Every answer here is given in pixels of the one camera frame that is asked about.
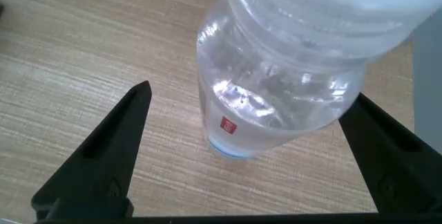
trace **wood grain surface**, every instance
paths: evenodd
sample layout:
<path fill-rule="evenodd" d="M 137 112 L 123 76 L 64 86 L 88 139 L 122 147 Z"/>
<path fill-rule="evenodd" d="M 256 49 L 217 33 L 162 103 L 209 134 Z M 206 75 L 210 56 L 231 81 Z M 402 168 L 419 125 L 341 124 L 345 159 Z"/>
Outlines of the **wood grain surface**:
<path fill-rule="evenodd" d="M 195 38 L 215 0 L 0 1 L 0 218 L 34 221 L 32 195 L 143 80 L 136 216 L 376 210 L 337 123 L 250 160 L 208 149 Z M 365 92 L 413 129 L 410 49 L 370 66 Z"/>

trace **clear plastic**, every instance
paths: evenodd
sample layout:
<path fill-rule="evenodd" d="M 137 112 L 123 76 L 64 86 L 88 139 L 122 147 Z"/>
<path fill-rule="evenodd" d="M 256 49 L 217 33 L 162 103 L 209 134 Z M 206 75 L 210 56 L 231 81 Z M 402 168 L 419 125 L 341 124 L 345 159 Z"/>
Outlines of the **clear plastic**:
<path fill-rule="evenodd" d="M 249 157 L 337 120 L 365 65 L 439 6 L 429 1 L 219 0 L 197 40 L 206 139 Z"/>

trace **bottle bottom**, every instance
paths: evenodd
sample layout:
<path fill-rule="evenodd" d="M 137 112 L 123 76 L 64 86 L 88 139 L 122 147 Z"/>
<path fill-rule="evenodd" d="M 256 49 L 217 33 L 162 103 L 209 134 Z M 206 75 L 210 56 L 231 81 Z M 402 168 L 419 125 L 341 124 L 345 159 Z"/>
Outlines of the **bottle bottom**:
<path fill-rule="evenodd" d="M 247 159 L 247 158 L 253 157 L 254 152 L 246 152 L 246 151 L 238 151 L 238 150 L 232 151 L 232 150 L 226 148 L 225 145 L 223 145 L 223 143 L 226 143 L 225 141 L 223 142 L 219 138 L 217 139 L 217 138 L 207 134 L 207 129 L 204 126 L 204 123 L 203 123 L 202 130 L 203 130 L 204 140 L 207 142 L 207 144 L 210 146 L 210 148 L 212 148 L 212 150 L 214 150 L 216 153 L 220 154 L 221 156 L 224 156 L 226 158 L 233 158 L 233 159 Z"/>

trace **red label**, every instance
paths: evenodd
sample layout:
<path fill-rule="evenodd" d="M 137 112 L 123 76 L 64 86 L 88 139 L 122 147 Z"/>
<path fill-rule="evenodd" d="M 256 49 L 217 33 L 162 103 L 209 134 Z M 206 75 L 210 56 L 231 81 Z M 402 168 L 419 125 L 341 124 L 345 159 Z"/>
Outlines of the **red label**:
<path fill-rule="evenodd" d="M 226 117 L 222 116 L 221 128 L 223 128 L 226 132 L 233 134 L 236 130 L 236 127 L 236 124 L 228 120 Z"/>

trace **bottle neck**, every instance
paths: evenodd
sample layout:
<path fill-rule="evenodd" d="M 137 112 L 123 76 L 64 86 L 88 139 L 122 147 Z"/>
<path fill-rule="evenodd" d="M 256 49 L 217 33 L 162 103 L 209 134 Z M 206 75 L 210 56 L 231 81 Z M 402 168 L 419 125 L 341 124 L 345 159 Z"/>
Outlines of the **bottle neck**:
<path fill-rule="evenodd" d="M 284 15 L 271 7 L 271 0 L 227 0 L 238 28 L 254 46 L 269 55 L 295 66 L 308 66 L 315 70 L 352 70 L 376 61 L 383 53 L 399 44 L 410 33 L 409 28 L 374 30 L 362 24 L 360 32 L 348 29 L 315 28 L 319 23 L 327 26 L 332 21 L 312 11 L 309 19 L 304 15 Z M 296 19 L 304 19 L 299 24 Z"/>

